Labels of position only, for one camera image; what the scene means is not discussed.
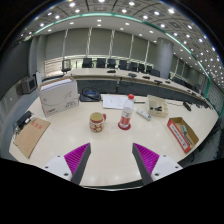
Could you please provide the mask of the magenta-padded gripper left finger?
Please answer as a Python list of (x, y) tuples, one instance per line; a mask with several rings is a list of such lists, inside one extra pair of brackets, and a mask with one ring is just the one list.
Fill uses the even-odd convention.
[(79, 185), (90, 154), (91, 145), (87, 143), (65, 155), (55, 156), (43, 167), (43, 169)]

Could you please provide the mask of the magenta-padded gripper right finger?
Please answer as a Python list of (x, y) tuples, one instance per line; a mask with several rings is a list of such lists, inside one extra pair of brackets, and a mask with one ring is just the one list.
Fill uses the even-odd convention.
[(182, 167), (168, 155), (159, 155), (137, 143), (133, 144), (132, 154), (135, 157), (144, 185), (182, 169)]

